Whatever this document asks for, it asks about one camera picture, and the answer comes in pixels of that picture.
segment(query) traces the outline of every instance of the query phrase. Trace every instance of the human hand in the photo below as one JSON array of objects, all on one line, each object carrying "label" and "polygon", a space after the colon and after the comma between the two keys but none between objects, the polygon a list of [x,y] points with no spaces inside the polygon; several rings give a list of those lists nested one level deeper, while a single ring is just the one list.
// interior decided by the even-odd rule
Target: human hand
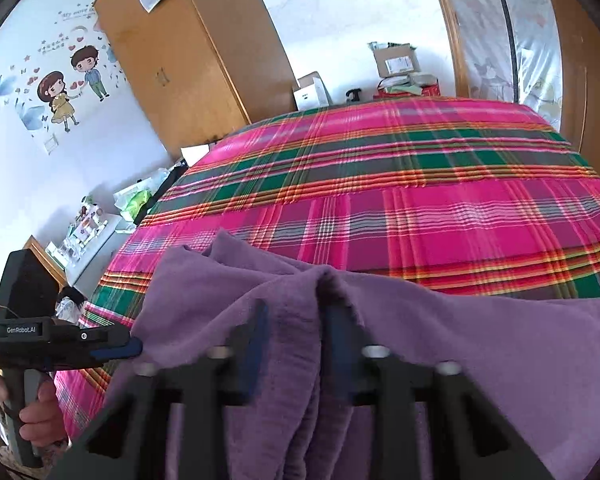
[{"label": "human hand", "polygon": [[[9,399],[9,392],[0,375],[0,402]],[[56,398],[56,385],[49,379],[40,384],[38,400],[21,410],[20,436],[36,447],[45,447],[66,438],[62,411]]]}]

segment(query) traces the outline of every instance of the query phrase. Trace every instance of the wooden furniture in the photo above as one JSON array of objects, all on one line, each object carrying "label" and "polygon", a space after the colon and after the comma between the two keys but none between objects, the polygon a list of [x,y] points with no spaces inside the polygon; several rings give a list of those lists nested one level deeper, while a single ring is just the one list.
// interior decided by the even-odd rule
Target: wooden furniture
[{"label": "wooden furniture", "polygon": [[449,36],[451,61],[454,65],[456,78],[456,97],[471,97],[469,93],[469,75],[464,62],[464,53],[460,43],[460,27],[451,0],[439,0],[442,16],[445,19],[446,34]]},{"label": "wooden furniture", "polygon": [[100,26],[165,148],[205,144],[296,110],[291,65],[262,0],[96,0]]},{"label": "wooden furniture", "polygon": [[577,0],[551,0],[562,51],[563,134],[600,174],[600,31]]}]

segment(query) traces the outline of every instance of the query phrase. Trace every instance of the cartoon boy sticker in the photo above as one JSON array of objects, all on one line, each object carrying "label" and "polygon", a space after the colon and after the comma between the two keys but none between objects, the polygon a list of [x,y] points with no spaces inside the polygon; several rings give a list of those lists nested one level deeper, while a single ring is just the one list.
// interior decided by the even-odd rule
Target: cartoon boy sticker
[{"label": "cartoon boy sticker", "polygon": [[38,85],[38,97],[42,102],[49,103],[49,107],[54,114],[51,117],[51,122],[62,123],[64,121],[64,130],[68,132],[69,126],[66,120],[69,117],[71,117],[74,124],[78,125],[80,123],[75,120],[74,107],[69,104],[69,101],[75,99],[75,97],[69,97],[64,91],[65,87],[64,75],[56,70],[42,78]]},{"label": "cartoon boy sticker", "polygon": [[98,64],[98,50],[93,45],[76,50],[71,56],[71,64],[78,72],[84,72],[84,80],[89,83],[91,90],[95,92],[101,102],[105,97],[109,97],[102,84],[100,72],[95,68]]}]

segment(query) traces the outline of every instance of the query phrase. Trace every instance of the bed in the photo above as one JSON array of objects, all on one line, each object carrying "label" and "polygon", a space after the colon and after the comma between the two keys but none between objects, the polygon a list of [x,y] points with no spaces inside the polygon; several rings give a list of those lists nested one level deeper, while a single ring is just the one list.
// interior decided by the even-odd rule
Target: bed
[{"label": "bed", "polygon": [[[201,251],[219,228],[277,254],[448,294],[600,296],[600,178],[521,105],[392,99],[232,134],[146,216],[81,323],[132,326],[164,250]],[[56,375],[72,438],[102,406],[114,368]]]}]

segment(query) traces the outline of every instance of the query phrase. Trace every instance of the purple towel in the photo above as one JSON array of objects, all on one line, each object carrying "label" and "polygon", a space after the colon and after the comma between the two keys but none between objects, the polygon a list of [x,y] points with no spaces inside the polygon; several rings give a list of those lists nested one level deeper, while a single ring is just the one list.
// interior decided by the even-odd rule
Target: purple towel
[{"label": "purple towel", "polygon": [[123,362],[192,362],[269,305],[270,343],[252,406],[228,410],[231,477],[368,477],[370,410],[320,384],[316,284],[325,274],[378,344],[426,365],[455,360],[507,416],[557,480],[582,480],[600,457],[600,298],[527,301],[448,296],[395,278],[311,266],[219,232],[204,254],[167,250],[132,333],[142,355]]}]

